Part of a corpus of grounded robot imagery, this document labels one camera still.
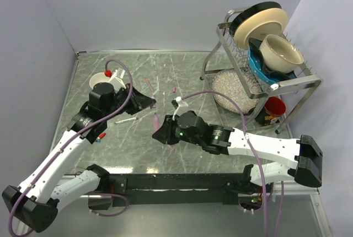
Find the pink highlighter pen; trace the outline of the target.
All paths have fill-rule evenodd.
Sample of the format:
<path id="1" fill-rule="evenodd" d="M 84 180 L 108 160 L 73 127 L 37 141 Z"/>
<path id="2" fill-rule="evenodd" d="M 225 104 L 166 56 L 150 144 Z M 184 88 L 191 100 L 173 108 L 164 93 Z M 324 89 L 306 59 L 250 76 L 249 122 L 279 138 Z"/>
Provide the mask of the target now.
<path id="1" fill-rule="evenodd" d="M 154 131 L 157 131 L 159 129 L 159 117 L 156 113 L 154 113 L 153 126 L 154 126 Z"/>

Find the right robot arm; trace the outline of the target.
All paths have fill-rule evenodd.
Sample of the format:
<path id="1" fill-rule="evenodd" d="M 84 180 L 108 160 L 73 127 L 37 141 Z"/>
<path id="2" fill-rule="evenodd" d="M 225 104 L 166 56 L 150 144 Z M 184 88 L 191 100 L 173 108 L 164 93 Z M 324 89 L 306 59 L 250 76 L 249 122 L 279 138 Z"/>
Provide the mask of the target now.
<path id="1" fill-rule="evenodd" d="M 242 188 L 248 192 L 254 192 L 263 184 L 290 180 L 306 187 L 322 186 L 323 152 L 308 135 L 285 139 L 243 133 L 237 128 L 208 124 L 188 111 L 181 116 L 166 115 L 152 138 L 167 145 L 184 141 L 215 155 L 245 155 L 268 160 L 265 165 L 254 165 L 250 173 L 242 177 Z"/>

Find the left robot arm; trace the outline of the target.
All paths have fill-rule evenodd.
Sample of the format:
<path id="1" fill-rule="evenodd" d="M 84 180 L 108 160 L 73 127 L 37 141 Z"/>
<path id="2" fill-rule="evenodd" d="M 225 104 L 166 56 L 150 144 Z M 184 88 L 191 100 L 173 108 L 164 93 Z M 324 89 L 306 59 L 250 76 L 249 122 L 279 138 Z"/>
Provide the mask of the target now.
<path id="1" fill-rule="evenodd" d="M 10 212 L 8 228 L 14 236 L 14 218 L 40 233 L 55 220 L 59 211 L 81 195 L 110 190 L 110 174 L 93 164 L 79 176 L 59 186 L 66 169 L 94 144 L 108 126 L 107 121 L 121 113 L 134 115 L 156 103 L 131 84 L 116 91 L 110 83 L 98 83 L 89 93 L 89 99 L 73 116 L 62 138 L 41 165 L 19 186 L 8 186 L 2 198 Z"/>

